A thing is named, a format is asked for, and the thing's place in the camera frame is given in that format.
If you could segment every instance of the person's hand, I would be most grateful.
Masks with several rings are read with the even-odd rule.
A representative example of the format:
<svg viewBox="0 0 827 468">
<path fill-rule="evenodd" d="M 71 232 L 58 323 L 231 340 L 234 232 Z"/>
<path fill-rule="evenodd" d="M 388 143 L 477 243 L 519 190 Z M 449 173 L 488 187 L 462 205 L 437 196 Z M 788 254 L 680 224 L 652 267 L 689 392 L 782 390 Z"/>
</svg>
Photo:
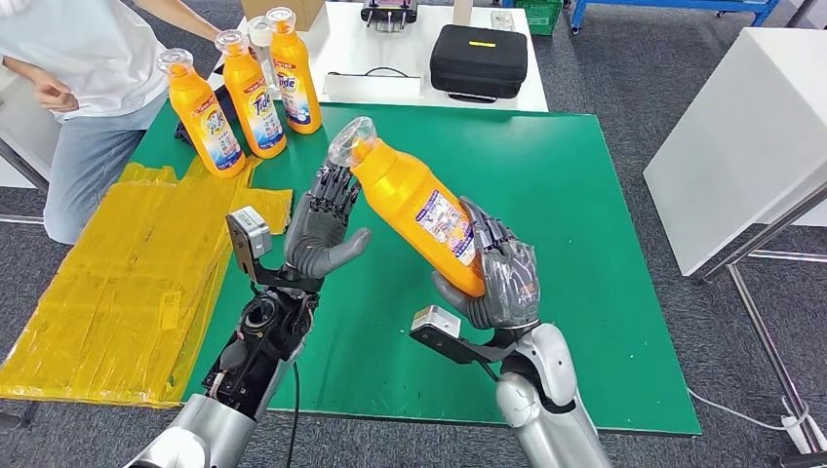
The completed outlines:
<svg viewBox="0 0 827 468">
<path fill-rule="evenodd" d="M 71 112 L 79 108 L 69 87 L 48 71 L 38 68 L 29 74 L 29 79 L 34 84 L 34 100 L 43 108 L 55 112 Z"/>
<path fill-rule="evenodd" d="M 361 228 L 344 241 L 347 220 L 362 185 L 350 185 L 350 170 L 325 162 L 310 190 L 301 196 L 285 236 L 285 261 L 304 276 L 322 279 L 365 251 L 371 230 Z"/>
<path fill-rule="evenodd" d="M 518 328 L 539 319 L 534 247 L 520 242 L 499 219 L 492 218 L 467 198 L 459 203 L 474 230 L 474 247 L 481 255 L 486 293 L 472 297 L 433 272 L 437 292 L 477 329 Z"/>
</svg>

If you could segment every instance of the jeans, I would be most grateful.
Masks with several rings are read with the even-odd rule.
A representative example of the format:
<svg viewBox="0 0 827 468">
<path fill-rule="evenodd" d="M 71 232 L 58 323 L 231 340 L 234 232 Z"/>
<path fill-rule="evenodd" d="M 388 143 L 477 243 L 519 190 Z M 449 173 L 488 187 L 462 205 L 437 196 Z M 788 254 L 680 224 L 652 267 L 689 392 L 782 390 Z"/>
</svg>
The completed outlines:
<svg viewBox="0 0 827 468">
<path fill-rule="evenodd" d="M 131 114 L 63 122 L 43 210 L 50 238 L 70 245 L 77 241 L 166 101 L 161 93 Z"/>
</svg>

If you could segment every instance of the white t-shirt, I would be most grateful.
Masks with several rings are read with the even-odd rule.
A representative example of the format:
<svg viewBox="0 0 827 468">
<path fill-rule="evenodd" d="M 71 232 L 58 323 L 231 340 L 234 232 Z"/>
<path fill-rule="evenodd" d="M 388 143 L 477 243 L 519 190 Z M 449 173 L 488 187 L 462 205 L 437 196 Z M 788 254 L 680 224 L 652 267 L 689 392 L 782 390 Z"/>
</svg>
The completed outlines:
<svg viewBox="0 0 827 468">
<path fill-rule="evenodd" d="M 59 117 L 129 114 L 166 91 L 155 66 L 164 46 L 119 0 L 13 2 L 21 7 L 0 15 L 0 56 L 35 64 L 72 90 L 80 108 Z"/>
</svg>

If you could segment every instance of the robotic arm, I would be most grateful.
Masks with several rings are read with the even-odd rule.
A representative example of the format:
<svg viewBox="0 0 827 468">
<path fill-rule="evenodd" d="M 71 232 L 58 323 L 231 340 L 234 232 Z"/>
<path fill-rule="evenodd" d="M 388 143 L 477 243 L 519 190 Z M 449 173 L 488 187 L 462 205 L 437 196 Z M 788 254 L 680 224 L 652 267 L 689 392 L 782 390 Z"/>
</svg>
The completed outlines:
<svg viewBox="0 0 827 468">
<path fill-rule="evenodd" d="M 477 329 L 494 329 L 478 345 L 459 336 L 459 319 L 432 305 L 413 319 L 411 337 L 458 364 L 478 362 L 496 380 L 496 402 L 531 466 L 610 467 L 580 399 L 563 334 L 539 321 L 540 287 L 534 249 L 510 229 L 461 199 L 482 256 L 486 293 L 471 297 L 434 272 L 440 295 Z M 488 364 L 502 362 L 497 377 Z"/>
<path fill-rule="evenodd" d="M 254 298 L 220 356 L 176 419 L 126 468 L 235 467 L 294 365 L 313 325 L 325 277 L 361 254 L 371 237 L 362 228 L 343 242 L 359 183 L 335 165 L 324 165 L 298 203 L 285 237 L 285 264 L 259 262 L 272 249 L 270 231 L 250 207 L 227 216 L 239 267 L 250 276 Z M 259 290 L 256 284 L 264 286 Z"/>
</svg>

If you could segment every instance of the yellow plastic bag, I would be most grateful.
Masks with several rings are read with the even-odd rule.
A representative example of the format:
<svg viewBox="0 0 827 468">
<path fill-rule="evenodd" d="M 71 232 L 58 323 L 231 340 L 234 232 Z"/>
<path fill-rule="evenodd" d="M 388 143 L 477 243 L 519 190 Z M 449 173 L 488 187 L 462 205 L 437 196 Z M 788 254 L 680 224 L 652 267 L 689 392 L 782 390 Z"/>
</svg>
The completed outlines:
<svg viewBox="0 0 827 468">
<path fill-rule="evenodd" d="M 196 158 L 181 181 L 128 165 L 0 369 L 0 396 L 179 402 L 230 256 L 224 216 L 252 205 L 273 233 L 289 221 L 290 190 L 247 188 L 255 164 L 224 180 Z"/>
</svg>

